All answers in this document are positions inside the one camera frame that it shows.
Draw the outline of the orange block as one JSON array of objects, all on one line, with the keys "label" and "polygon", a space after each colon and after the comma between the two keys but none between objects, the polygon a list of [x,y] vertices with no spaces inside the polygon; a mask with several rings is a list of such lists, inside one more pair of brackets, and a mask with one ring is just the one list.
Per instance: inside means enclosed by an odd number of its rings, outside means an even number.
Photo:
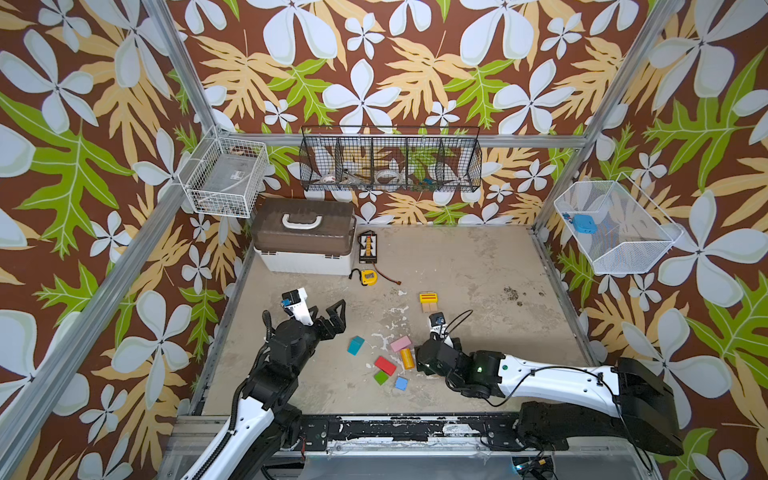
[{"label": "orange block", "polygon": [[412,349],[410,347],[403,348],[399,351],[403,367],[405,370],[412,370],[415,368],[415,360]]}]

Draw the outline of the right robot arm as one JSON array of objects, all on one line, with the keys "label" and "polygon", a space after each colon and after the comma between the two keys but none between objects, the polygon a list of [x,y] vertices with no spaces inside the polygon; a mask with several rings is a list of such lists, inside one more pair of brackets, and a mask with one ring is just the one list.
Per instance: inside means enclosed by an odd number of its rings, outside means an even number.
[{"label": "right robot arm", "polygon": [[646,366],[622,358],[614,366],[537,363],[496,351],[462,351],[437,335],[415,349],[416,367],[438,375],[453,392],[501,404],[520,397],[514,425],[520,445],[548,446],[571,437],[618,437],[645,452],[683,452],[672,388]]}]

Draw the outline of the green block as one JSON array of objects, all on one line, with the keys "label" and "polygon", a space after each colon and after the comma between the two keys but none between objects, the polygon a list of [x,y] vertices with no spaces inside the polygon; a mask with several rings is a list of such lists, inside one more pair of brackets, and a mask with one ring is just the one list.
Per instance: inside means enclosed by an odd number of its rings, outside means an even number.
[{"label": "green block", "polygon": [[374,380],[378,385],[383,385],[389,378],[390,376],[384,371],[378,371],[374,375]]}]

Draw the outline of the white mesh basket right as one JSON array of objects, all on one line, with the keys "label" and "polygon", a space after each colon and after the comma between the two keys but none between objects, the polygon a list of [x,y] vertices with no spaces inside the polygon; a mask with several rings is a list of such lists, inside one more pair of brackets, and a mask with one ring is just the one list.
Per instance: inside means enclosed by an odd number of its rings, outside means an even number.
[{"label": "white mesh basket right", "polygon": [[[646,274],[674,247],[684,229],[629,176],[581,180],[554,202],[555,209],[597,275]],[[590,215],[593,235],[579,234],[575,214]]]}]

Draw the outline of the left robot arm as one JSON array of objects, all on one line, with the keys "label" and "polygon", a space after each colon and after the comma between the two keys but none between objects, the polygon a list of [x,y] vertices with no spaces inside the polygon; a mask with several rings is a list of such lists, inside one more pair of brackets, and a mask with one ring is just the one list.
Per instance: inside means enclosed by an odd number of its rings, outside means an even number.
[{"label": "left robot arm", "polygon": [[325,314],[303,300],[283,299],[282,307],[288,319],[276,326],[270,312],[262,312],[265,342],[233,394],[227,423],[184,479],[250,479],[280,449],[299,440],[302,412],[289,400],[318,344],[345,332],[346,302],[332,304]]}]

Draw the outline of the pink block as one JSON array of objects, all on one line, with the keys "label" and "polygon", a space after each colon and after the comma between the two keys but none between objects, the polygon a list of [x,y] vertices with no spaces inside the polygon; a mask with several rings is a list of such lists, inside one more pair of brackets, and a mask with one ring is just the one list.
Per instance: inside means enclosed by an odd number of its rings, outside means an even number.
[{"label": "pink block", "polygon": [[411,346],[412,341],[408,336],[402,336],[390,344],[390,348],[393,352],[399,352],[403,349],[410,348]]}]

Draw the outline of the yellow red striped block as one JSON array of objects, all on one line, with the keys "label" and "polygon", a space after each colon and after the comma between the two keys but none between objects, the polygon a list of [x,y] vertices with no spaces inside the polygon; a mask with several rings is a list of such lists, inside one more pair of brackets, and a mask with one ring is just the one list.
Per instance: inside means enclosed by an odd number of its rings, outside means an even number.
[{"label": "yellow red striped block", "polygon": [[438,302],[438,295],[435,292],[422,292],[419,294],[421,304],[435,304]]}]

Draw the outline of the black orange battery charger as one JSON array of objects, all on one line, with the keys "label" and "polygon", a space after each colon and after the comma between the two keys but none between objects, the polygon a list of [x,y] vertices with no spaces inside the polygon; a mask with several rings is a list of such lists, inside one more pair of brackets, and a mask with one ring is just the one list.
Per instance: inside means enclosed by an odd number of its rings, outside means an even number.
[{"label": "black orange battery charger", "polygon": [[377,234],[373,230],[361,232],[358,237],[359,262],[362,264],[377,263]]}]

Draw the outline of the blue object in basket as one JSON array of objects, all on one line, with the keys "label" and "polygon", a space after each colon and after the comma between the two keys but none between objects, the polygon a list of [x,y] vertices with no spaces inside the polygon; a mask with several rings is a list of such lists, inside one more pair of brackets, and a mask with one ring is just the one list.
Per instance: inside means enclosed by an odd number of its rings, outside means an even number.
[{"label": "blue object in basket", "polygon": [[579,234],[593,235],[598,231],[597,224],[590,215],[575,214],[570,223],[574,231]]}]

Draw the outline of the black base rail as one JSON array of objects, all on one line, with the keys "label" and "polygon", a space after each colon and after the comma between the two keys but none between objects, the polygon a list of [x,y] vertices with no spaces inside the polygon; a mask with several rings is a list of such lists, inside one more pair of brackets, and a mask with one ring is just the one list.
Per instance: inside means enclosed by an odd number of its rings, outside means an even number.
[{"label": "black base rail", "polygon": [[540,440],[517,427],[515,412],[468,414],[305,415],[294,451],[325,451],[332,442],[360,439],[425,446],[447,438],[466,439],[492,451],[519,452],[535,447],[566,451],[566,440]]}]

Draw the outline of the yellow tape measure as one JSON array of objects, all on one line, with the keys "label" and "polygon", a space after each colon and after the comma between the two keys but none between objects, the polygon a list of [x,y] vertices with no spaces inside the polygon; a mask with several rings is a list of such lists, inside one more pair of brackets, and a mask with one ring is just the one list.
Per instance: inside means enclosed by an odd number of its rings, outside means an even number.
[{"label": "yellow tape measure", "polygon": [[348,275],[349,279],[357,277],[360,284],[363,286],[373,286],[378,282],[378,273],[374,269],[359,269],[354,268]]}]

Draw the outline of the teal wedge block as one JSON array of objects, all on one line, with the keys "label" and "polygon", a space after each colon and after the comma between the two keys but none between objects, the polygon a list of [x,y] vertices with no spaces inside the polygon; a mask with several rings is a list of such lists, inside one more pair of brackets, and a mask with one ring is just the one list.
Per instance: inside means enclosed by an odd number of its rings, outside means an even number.
[{"label": "teal wedge block", "polygon": [[365,343],[365,339],[360,336],[353,337],[348,344],[347,352],[353,356],[356,356],[362,349]]}]

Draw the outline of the brown lid tool box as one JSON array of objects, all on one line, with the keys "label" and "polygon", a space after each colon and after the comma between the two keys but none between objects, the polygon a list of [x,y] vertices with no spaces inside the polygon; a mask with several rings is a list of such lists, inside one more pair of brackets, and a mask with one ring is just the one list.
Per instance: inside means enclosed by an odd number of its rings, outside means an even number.
[{"label": "brown lid tool box", "polygon": [[253,247],[273,273],[345,276],[356,224],[350,203],[268,198],[251,227]]}]

